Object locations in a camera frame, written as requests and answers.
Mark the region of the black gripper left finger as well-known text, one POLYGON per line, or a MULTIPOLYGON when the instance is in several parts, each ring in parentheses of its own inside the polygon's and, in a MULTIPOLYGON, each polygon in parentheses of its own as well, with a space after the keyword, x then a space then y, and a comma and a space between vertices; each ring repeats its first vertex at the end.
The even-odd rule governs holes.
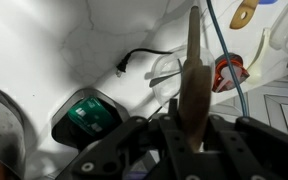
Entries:
POLYGON ((55 180, 122 180, 147 151, 161 147, 158 120, 135 116, 86 146, 55 180))

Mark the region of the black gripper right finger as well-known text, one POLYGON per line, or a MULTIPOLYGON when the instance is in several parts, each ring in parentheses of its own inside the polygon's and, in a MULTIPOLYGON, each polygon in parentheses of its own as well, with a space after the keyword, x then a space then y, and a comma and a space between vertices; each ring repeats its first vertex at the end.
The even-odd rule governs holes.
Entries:
POLYGON ((288 135, 254 118, 211 115, 195 153, 181 133, 176 168, 188 180, 288 180, 288 135))

